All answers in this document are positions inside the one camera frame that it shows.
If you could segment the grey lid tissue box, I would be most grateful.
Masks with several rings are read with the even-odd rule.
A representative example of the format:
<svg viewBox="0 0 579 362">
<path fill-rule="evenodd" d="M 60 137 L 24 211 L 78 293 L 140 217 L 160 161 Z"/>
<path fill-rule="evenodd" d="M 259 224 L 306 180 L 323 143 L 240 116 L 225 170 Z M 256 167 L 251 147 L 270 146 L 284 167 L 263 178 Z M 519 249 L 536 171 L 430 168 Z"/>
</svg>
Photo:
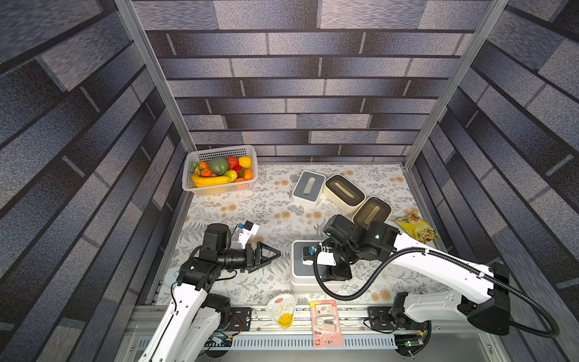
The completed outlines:
<svg viewBox="0 0 579 362">
<path fill-rule="evenodd" d="M 313 265 L 302 263 L 302 248 L 305 246 L 318 246 L 321 241 L 297 240 L 291 245 L 290 260 L 290 282 L 305 283 L 308 280 L 316 280 Z"/>
<path fill-rule="evenodd" d="M 327 178 L 320 173 L 304 170 L 291 194 L 292 202 L 303 208 L 316 208 L 320 202 L 326 179 Z"/>
<path fill-rule="evenodd" d="M 292 292 L 295 294 L 323 294 L 324 291 L 316 282 L 316 280 L 308 280 L 305 283 L 295 283 L 293 281 L 290 282 Z M 324 282 L 326 288 L 331 290 L 334 293 L 339 292 L 345 286 L 345 282 L 343 281 L 329 281 Z"/>
</svg>

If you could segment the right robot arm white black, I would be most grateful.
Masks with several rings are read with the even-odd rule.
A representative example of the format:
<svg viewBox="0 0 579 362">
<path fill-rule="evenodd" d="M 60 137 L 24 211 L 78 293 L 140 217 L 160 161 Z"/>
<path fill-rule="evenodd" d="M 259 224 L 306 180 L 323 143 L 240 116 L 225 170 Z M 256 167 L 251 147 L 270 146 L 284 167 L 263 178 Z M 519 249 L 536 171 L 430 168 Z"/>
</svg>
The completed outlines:
<svg viewBox="0 0 579 362">
<path fill-rule="evenodd" d="M 491 266 L 467 262 L 428 247 L 379 221 L 363 227 L 335 215 L 324 226 L 324 234 L 327 239 L 306 254 L 316 266 L 324 266 L 324 272 L 315 272 L 315 277 L 321 289 L 333 299 L 358 299 L 387 266 L 396 265 L 449 288 L 435 294 L 397 294 L 390 314 L 400 327 L 410 329 L 427 321 L 467 321 L 483 332 L 508 334 L 511 301 L 506 266 L 497 262 Z M 328 281 L 351 279 L 351 266 L 360 260 L 378 260 L 381 264 L 359 291 L 343 296 L 325 285 Z"/>
</svg>

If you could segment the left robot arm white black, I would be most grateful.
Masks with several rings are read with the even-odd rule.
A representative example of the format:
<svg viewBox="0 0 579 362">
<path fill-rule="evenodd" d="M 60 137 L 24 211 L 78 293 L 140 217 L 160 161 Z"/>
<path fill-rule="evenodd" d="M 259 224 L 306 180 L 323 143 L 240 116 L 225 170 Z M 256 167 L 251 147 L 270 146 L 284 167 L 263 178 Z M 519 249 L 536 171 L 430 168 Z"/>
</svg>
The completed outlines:
<svg viewBox="0 0 579 362">
<path fill-rule="evenodd" d="M 231 247 L 232 231 L 222 223 L 210 224 L 197 247 L 179 268 L 170 287 L 171 301 L 141 361 L 194 361 L 212 335 L 229 325 L 231 302 L 212 294 L 223 271 L 252 273 L 275 261 L 280 250 L 262 242 L 253 247 Z"/>
</svg>

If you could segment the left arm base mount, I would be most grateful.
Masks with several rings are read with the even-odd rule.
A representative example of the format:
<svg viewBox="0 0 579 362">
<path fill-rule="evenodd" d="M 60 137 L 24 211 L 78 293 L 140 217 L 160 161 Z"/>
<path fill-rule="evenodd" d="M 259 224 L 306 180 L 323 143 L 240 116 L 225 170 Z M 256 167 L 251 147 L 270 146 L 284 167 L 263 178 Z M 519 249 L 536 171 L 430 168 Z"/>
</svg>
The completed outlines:
<svg viewBox="0 0 579 362">
<path fill-rule="evenodd" d="M 224 333 L 248 332 L 251 328 L 252 315 L 252 307 L 232 307 L 229 319 L 217 330 Z"/>
</svg>

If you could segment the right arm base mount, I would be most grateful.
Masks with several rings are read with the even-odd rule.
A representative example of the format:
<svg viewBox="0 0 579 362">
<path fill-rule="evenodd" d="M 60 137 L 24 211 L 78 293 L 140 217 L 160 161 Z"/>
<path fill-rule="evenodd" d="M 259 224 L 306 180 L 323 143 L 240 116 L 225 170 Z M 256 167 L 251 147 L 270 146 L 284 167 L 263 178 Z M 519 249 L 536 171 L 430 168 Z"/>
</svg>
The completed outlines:
<svg viewBox="0 0 579 362">
<path fill-rule="evenodd" d="M 368 317 L 364 324 L 371 330 L 381 333 L 393 333 L 398 330 L 424 332 L 430 323 L 416 322 L 404 314 L 392 315 L 390 306 L 370 306 L 367 308 Z"/>
</svg>

